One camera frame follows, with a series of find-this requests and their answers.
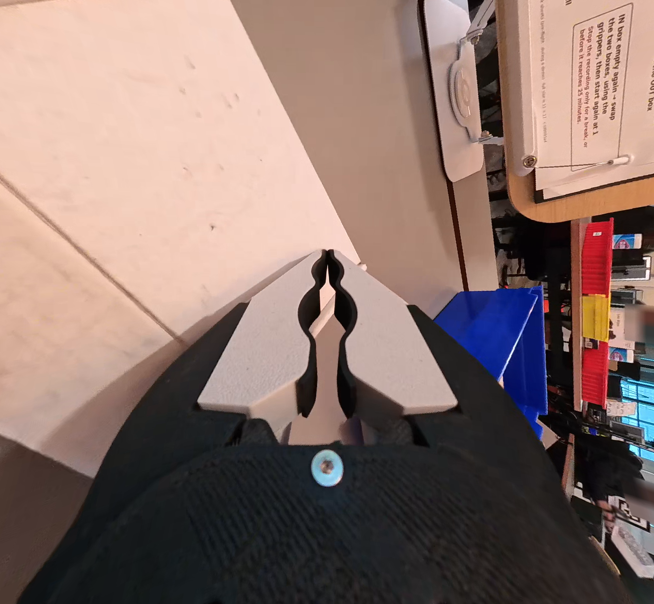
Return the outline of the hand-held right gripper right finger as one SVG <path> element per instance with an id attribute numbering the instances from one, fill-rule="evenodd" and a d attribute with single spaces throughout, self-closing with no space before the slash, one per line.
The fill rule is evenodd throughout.
<path id="1" fill-rule="evenodd" d="M 339 341 L 337 390 L 353 445 L 374 444 L 379 430 L 406 416 L 456 409 L 457 398 L 415 321 L 394 291 L 330 250 Z"/>

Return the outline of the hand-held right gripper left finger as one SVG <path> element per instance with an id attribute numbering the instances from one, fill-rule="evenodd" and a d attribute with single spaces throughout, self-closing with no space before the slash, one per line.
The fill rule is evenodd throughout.
<path id="1" fill-rule="evenodd" d="M 287 444 L 292 423 L 316 400 L 316 341 L 325 250 L 315 250 L 250 289 L 236 327 L 198 397 L 204 412 L 264 420 Z"/>

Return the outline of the blue plastic bin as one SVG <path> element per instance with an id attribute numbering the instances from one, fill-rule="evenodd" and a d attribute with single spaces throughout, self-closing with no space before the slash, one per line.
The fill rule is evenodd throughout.
<path id="1" fill-rule="evenodd" d="M 544 291 L 463 291 L 434 322 L 475 357 L 543 439 L 539 418 L 548 412 Z"/>

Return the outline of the white cardboard box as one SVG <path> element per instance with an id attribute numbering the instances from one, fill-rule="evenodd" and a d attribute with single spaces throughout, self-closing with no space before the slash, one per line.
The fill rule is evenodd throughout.
<path id="1" fill-rule="evenodd" d="M 168 361 L 359 257 L 230 0 L 1 0 L 1 436 L 94 477 Z"/>

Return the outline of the red plastic bin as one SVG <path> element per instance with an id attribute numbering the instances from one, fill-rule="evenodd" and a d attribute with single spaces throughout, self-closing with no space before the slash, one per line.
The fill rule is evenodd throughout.
<path id="1" fill-rule="evenodd" d="M 608 397 L 609 345 L 599 341 L 595 349 L 584 348 L 582 353 L 581 395 L 587 403 L 606 408 Z"/>
<path id="2" fill-rule="evenodd" d="M 585 228 L 581 252 L 582 294 L 609 297 L 613 252 L 613 218 Z"/>

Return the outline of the yellow plastic bin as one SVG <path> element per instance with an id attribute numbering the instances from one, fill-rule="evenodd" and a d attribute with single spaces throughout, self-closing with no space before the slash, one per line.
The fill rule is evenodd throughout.
<path id="1" fill-rule="evenodd" d="M 608 343 L 610 308 L 610 297 L 606 295 L 583 295 L 582 335 L 584 338 Z"/>

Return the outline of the white printed carton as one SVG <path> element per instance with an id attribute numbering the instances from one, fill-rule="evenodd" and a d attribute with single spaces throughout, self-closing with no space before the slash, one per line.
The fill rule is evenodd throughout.
<path id="1" fill-rule="evenodd" d="M 626 308 L 611 306 L 609 314 L 609 360 L 617 363 L 633 363 L 636 341 L 626 335 Z"/>

